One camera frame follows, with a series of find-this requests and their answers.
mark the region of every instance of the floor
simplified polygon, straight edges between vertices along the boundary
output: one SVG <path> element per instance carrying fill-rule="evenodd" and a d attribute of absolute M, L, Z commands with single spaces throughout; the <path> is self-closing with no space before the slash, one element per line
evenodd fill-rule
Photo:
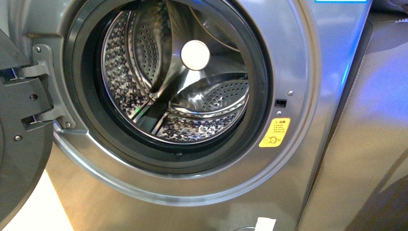
<path fill-rule="evenodd" d="M 73 231 L 47 171 L 27 202 L 3 231 Z"/>

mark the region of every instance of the front-loading washing machine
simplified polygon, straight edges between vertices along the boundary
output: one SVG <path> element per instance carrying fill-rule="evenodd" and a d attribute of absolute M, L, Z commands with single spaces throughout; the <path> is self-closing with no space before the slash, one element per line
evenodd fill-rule
<path fill-rule="evenodd" d="M 1 225 L 295 230 L 370 4 L 1 1 Z"/>

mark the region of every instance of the blue label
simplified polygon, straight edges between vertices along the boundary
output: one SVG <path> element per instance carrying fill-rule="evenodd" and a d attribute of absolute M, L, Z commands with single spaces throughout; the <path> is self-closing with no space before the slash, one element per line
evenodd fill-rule
<path fill-rule="evenodd" d="M 327 2 L 327 3 L 365 3 L 369 0 L 315 0 L 315 2 Z"/>

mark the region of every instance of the white circular part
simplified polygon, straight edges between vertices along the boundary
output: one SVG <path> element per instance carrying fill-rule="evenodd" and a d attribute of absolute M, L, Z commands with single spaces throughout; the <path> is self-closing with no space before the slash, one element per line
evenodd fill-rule
<path fill-rule="evenodd" d="M 199 71 L 207 66 L 210 50 L 201 41 L 191 40 L 181 49 L 181 61 L 190 70 Z"/>

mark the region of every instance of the white paper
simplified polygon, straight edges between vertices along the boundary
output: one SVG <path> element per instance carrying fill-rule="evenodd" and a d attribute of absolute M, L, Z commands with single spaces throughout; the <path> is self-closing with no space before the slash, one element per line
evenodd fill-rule
<path fill-rule="evenodd" d="M 276 219 L 270 218 L 258 218 L 258 222 L 255 226 L 255 231 L 273 231 Z"/>

